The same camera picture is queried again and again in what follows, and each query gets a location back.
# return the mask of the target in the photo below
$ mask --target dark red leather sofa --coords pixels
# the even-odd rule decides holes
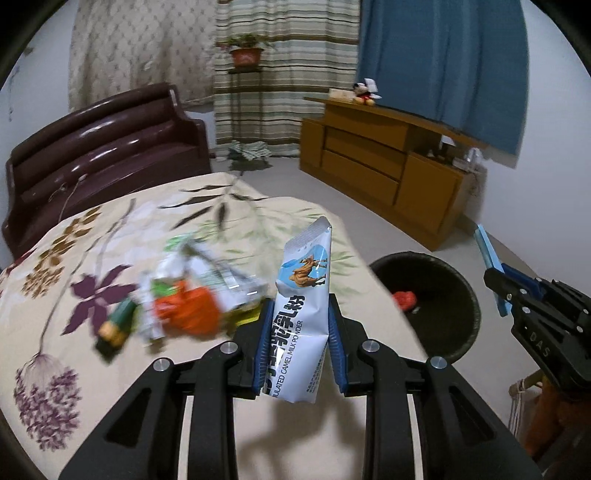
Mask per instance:
[[[64,219],[128,193],[211,173],[211,166],[203,121],[185,115],[174,85],[159,83],[47,125],[12,150],[6,170],[2,233],[18,258],[60,214]]]

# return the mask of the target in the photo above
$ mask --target mickey mouse plush toy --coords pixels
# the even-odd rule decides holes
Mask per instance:
[[[353,92],[355,94],[354,101],[365,105],[375,105],[375,101],[380,99],[378,87],[372,79],[365,79],[365,83],[354,83]]]

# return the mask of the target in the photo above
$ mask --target camel milk powder packet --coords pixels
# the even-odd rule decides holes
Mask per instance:
[[[332,227],[320,217],[285,244],[277,277],[264,391],[314,403],[329,337]]]

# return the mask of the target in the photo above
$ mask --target blue plastic part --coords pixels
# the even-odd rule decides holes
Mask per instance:
[[[339,386],[339,391],[345,393],[348,386],[347,360],[345,358],[343,343],[340,340],[339,327],[336,323],[335,311],[332,305],[329,305],[329,352],[335,382]]]
[[[480,253],[482,254],[482,258],[484,259],[484,263],[487,268],[496,268],[497,270],[502,271],[503,273],[505,270],[497,256],[495,249],[491,244],[491,240],[488,238],[484,227],[480,224],[476,227],[474,231],[474,238],[476,239],[476,243],[478,244],[478,248],[480,249]],[[502,317],[506,317],[509,315],[511,311],[511,303],[506,301],[505,299],[500,299],[498,295],[495,293],[496,298],[496,308],[499,310],[499,315]]]
[[[536,300],[542,301],[544,298],[544,290],[540,286],[540,282],[531,278],[528,275],[525,275],[523,272],[520,272],[516,268],[513,268],[510,265],[502,264],[503,270],[505,271],[505,275],[509,278],[515,280],[520,285],[523,285],[523,288],[527,290],[527,293],[531,295]]]
[[[263,319],[263,327],[261,331],[261,338],[256,349],[255,355],[255,372],[252,381],[252,389],[258,395],[265,385],[265,378],[267,376],[267,366],[269,363],[269,345],[271,344],[271,325],[273,323],[273,310],[275,309],[275,302],[270,301],[269,306],[265,312]]]

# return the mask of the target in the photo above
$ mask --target potted plant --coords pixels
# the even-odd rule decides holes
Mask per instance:
[[[235,67],[253,67],[261,61],[263,48],[260,45],[270,46],[271,44],[258,35],[245,33],[228,38],[222,48],[230,52]]]

